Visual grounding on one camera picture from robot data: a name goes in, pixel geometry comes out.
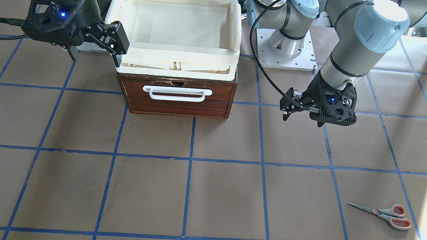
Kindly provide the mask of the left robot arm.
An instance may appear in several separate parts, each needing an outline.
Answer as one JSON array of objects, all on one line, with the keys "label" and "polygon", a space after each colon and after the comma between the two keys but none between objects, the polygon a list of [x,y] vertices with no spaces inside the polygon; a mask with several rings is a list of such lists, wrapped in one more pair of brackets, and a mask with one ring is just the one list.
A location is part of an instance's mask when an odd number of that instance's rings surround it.
[{"label": "left robot arm", "polygon": [[[427,0],[322,0],[339,42],[307,89],[283,92],[283,120],[307,111],[318,127],[357,121],[356,84],[391,50],[410,27],[427,26]],[[269,45],[283,58],[300,55],[305,36],[319,15],[317,0],[247,0],[253,29],[274,29]]]}]

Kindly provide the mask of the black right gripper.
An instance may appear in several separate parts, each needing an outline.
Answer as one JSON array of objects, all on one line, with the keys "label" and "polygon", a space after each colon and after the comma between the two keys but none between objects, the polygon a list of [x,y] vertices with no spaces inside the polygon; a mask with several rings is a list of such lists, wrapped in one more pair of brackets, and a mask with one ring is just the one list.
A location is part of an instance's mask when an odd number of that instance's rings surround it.
[{"label": "black right gripper", "polygon": [[[88,27],[101,27],[101,35]],[[31,0],[21,29],[33,40],[64,47],[90,40],[112,55],[115,67],[130,46],[120,21],[103,23],[97,0]]]}]

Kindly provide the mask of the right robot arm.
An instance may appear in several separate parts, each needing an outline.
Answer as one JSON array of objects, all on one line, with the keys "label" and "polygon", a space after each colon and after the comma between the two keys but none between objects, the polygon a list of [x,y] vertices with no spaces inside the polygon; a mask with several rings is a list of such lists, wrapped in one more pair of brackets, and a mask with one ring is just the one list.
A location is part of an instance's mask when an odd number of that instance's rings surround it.
[{"label": "right robot arm", "polygon": [[93,42],[111,53],[116,67],[130,46],[120,21],[102,20],[97,0],[31,0],[22,30],[33,40],[67,49],[73,60],[77,46]]}]

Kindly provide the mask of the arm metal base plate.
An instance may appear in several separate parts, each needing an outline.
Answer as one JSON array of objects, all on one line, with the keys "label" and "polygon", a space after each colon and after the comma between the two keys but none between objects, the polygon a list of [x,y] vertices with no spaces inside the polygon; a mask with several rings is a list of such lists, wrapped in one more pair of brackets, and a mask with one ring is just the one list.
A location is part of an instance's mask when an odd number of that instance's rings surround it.
[{"label": "arm metal base plate", "polygon": [[278,29],[257,29],[256,33],[258,59],[263,67],[317,70],[309,32],[300,40],[286,38]]},{"label": "arm metal base plate", "polygon": [[96,45],[92,42],[83,42],[83,44],[76,46],[77,50],[81,52],[92,52],[92,53],[103,53],[103,54],[109,54],[109,52],[106,49],[101,48],[100,46]]}]

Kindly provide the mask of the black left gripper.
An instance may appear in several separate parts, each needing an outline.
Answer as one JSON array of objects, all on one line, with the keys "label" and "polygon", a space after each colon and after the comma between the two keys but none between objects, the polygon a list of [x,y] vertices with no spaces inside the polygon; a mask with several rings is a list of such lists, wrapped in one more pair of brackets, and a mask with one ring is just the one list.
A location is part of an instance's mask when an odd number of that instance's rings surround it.
[{"label": "black left gripper", "polygon": [[344,83],[345,88],[338,90],[330,86],[321,74],[317,74],[303,94],[291,87],[279,101],[279,108],[283,110],[283,121],[286,121],[292,113],[303,111],[303,103],[308,107],[310,118],[318,122],[318,127],[324,123],[339,126],[355,124],[356,89],[351,79]]}]

